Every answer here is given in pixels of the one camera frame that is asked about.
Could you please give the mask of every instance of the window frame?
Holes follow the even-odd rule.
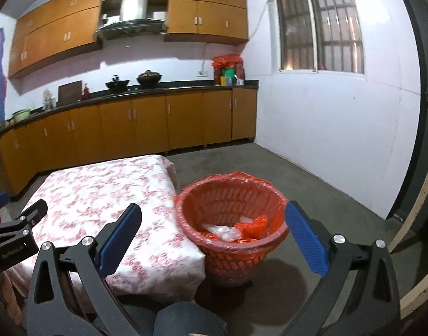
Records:
[[[361,29],[361,24],[359,21],[360,26],[360,33],[362,35],[362,57],[363,57],[363,73],[355,73],[355,72],[345,72],[345,71],[328,71],[323,69],[318,69],[318,31],[316,30],[317,22],[314,15],[313,10],[313,0],[307,0],[307,4],[309,6],[309,14],[310,14],[310,21],[311,21],[311,27],[312,27],[312,42],[313,42],[313,69],[283,69],[282,67],[282,60],[281,60],[281,48],[282,48],[282,42],[280,38],[280,15],[279,15],[279,9],[278,9],[278,3],[277,0],[271,0],[273,1],[273,14],[274,14],[274,31],[276,34],[275,39],[275,48],[276,48],[276,62],[277,62],[277,71],[280,74],[293,74],[293,73],[301,73],[301,74],[341,74],[351,77],[365,77],[366,73],[366,60],[365,60],[365,49],[364,49],[364,43],[363,43],[363,33]],[[357,13],[357,19],[359,18],[359,12],[357,9],[357,4],[354,5]]]

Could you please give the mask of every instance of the floral tablecloth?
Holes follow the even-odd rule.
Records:
[[[106,278],[115,294],[147,294],[170,302],[190,301],[204,279],[204,255],[178,228],[173,197],[175,167],[159,155],[113,160],[52,173],[26,207],[44,199],[48,214],[33,228],[40,247],[75,245],[116,221],[130,203],[142,210],[142,225],[116,273]],[[9,269],[12,283],[27,295],[36,255]],[[71,273],[81,303],[85,292]]]

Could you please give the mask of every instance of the black pot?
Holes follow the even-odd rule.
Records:
[[[119,91],[127,87],[129,80],[116,80],[105,83],[105,85],[114,91]]]
[[[161,77],[162,76],[158,72],[147,70],[144,73],[141,73],[136,79],[141,86],[153,87],[161,80]]]

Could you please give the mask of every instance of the metal screw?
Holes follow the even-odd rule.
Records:
[[[87,236],[87,237],[83,238],[83,240],[82,240],[82,245],[83,246],[89,246],[91,244],[92,244],[92,237]]]
[[[376,245],[378,248],[381,248],[381,249],[385,248],[386,246],[385,241],[383,240],[376,240]]]
[[[343,244],[346,239],[343,235],[337,234],[333,237],[333,240],[337,243],[337,244]]]
[[[51,247],[51,243],[49,241],[46,241],[41,245],[41,250],[49,250]]]

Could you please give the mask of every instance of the window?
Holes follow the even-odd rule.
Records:
[[[277,0],[280,66],[363,73],[354,0]]]

